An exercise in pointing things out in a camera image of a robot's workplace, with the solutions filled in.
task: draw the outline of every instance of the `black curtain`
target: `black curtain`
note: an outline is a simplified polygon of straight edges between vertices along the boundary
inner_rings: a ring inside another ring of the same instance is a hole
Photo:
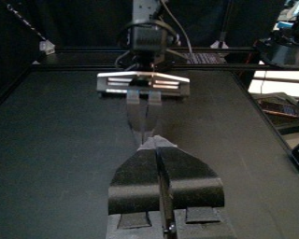
[[[32,18],[58,46],[116,46],[116,36],[132,19],[132,0],[26,0]],[[169,0],[193,46],[208,47],[219,38],[228,0]],[[267,37],[284,0],[234,0],[227,43],[250,46]],[[164,19],[179,31],[168,18]]]

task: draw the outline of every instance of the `black mat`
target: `black mat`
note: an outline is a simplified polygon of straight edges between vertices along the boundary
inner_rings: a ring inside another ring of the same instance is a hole
[[[0,238],[104,238],[107,188],[137,146],[94,72],[37,72],[0,107]],[[189,72],[157,133],[215,169],[238,238],[299,238],[299,175],[232,75]]]

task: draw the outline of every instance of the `clamp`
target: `clamp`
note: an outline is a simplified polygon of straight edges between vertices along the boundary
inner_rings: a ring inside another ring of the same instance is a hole
[[[235,238],[220,178],[157,135],[113,176],[105,238]]]

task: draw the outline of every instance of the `cable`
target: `cable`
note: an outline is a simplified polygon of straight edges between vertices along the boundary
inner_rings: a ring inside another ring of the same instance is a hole
[[[263,94],[263,86],[264,86],[266,75],[267,75],[267,71],[264,72],[263,82],[262,82],[262,85],[260,85],[260,94]]]
[[[128,55],[128,53],[129,53],[129,50],[128,50],[123,55],[120,55],[120,56],[116,58],[116,60],[115,60],[115,67],[116,67],[117,69],[120,69],[119,61],[120,61],[121,58],[124,58],[124,57]]]
[[[175,24],[177,25],[177,27],[179,27],[179,29],[180,29],[180,31],[181,31],[181,33],[183,33],[183,36],[184,36],[185,42],[187,42],[187,46],[188,46],[188,50],[189,50],[189,58],[193,59],[192,45],[191,45],[189,38],[188,38],[188,36],[187,36],[187,34],[185,34],[185,31],[184,31],[184,29],[183,29],[183,27],[181,27],[181,25],[180,25],[180,23],[179,23],[176,17],[173,16],[173,14],[172,14],[169,8],[168,8],[168,6],[165,6],[164,0],[159,0],[159,1],[160,1],[161,5],[163,5],[163,7],[164,7],[164,10],[167,11],[169,17],[172,18]]]

